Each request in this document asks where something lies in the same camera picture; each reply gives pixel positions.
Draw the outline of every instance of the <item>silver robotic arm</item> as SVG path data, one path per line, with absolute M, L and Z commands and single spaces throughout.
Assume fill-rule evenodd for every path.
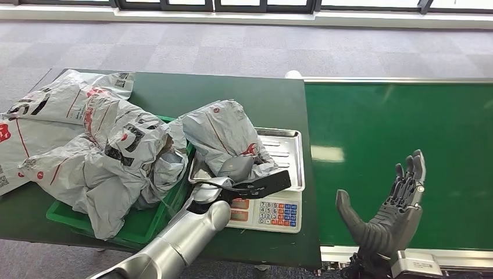
M 259 199 L 291 186 L 287 170 L 243 181 L 252 166 L 253 159 L 249 156 L 227 160 L 218 177 L 195 186 L 190 199 L 144 249 L 87 279 L 178 278 L 227 225 L 233 199 Z

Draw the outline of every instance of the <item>scale keypad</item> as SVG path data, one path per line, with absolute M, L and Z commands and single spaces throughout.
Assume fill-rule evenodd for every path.
M 298 203 L 292 201 L 261 201 L 259 203 L 259 224 L 296 227 Z

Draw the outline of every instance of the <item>robotic thumb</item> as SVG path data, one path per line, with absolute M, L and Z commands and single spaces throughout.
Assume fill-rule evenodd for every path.
M 359 245 L 368 226 L 351 207 L 349 194 L 344 190 L 337 190 L 335 197 L 335 207 L 339 212 L 344 224 L 349 230 L 353 240 Z

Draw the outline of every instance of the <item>stainless steel tray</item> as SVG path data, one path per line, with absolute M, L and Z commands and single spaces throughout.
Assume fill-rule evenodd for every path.
M 303 168 L 303 149 L 301 133 L 294 130 L 273 128 L 255 128 L 269 155 L 290 173 L 291 187 L 285 191 L 301 192 L 305 189 L 305 171 Z M 203 156 L 196 152 L 188 175 L 190 183 L 197 183 L 213 177 Z

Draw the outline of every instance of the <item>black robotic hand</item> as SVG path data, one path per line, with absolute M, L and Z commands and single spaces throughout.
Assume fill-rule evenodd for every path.
M 426 168 L 421 150 L 406 158 L 406 173 L 401 164 L 390 194 L 378 213 L 368 223 L 363 222 L 351 207 L 349 195 L 337 190 L 335 205 L 362 254 L 378 253 L 391 257 L 404 250 L 413 238 L 423 209 L 419 205 L 424 192 Z

